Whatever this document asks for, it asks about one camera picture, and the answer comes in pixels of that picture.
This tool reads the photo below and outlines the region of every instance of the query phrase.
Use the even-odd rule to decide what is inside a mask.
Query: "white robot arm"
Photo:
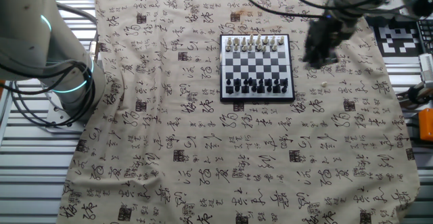
[[[104,72],[62,20],[55,0],[0,3],[0,79],[39,79],[69,115],[88,120],[104,92]]]

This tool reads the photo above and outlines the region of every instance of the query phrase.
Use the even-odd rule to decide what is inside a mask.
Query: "beige tablecloth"
[[[308,19],[247,0],[96,0],[96,12],[106,91],[58,223],[396,224],[409,210],[413,152],[364,20],[340,63],[305,70]],[[289,34],[294,103],[219,101],[219,37],[250,33]]]

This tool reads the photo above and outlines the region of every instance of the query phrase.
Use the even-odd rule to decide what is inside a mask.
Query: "glowing blue ring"
[[[48,19],[44,15],[41,15],[41,18],[48,25],[49,31],[51,32],[51,24],[48,22]]]
[[[76,87],[76,88],[74,88],[74,89],[70,89],[70,90],[67,90],[67,91],[56,91],[56,90],[54,90],[53,89],[53,91],[54,92],[56,92],[56,93],[69,93],[69,92],[73,92],[73,91],[76,91],[77,89],[80,89],[81,87],[83,87],[85,84],[87,83],[87,81],[84,81],[81,85],[79,85],[78,87]]]

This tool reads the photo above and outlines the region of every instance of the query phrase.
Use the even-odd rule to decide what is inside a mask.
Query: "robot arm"
[[[95,97],[82,117],[90,117],[104,92],[104,72],[63,21],[55,0],[0,0],[0,79],[21,81],[38,78],[50,87],[63,76],[48,77],[71,68],[73,60],[91,71]],[[20,76],[11,70],[32,76]],[[82,109],[89,92],[83,70],[73,68],[53,92],[69,114]]]
[[[345,8],[354,3],[366,2],[354,8]],[[328,0],[323,17],[310,23],[305,43],[304,62],[320,68],[338,62],[335,47],[348,40],[356,31],[359,19],[369,11],[383,5],[386,0]],[[429,16],[433,12],[431,0],[403,0],[408,12],[415,18]]]

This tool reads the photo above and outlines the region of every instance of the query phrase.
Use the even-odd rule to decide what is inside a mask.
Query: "white chess piece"
[[[257,35],[256,45],[260,45],[262,43],[262,35]]]
[[[271,45],[275,44],[275,35],[272,36]]]
[[[248,41],[248,44],[252,45],[254,42],[254,35],[250,35],[250,40]]]

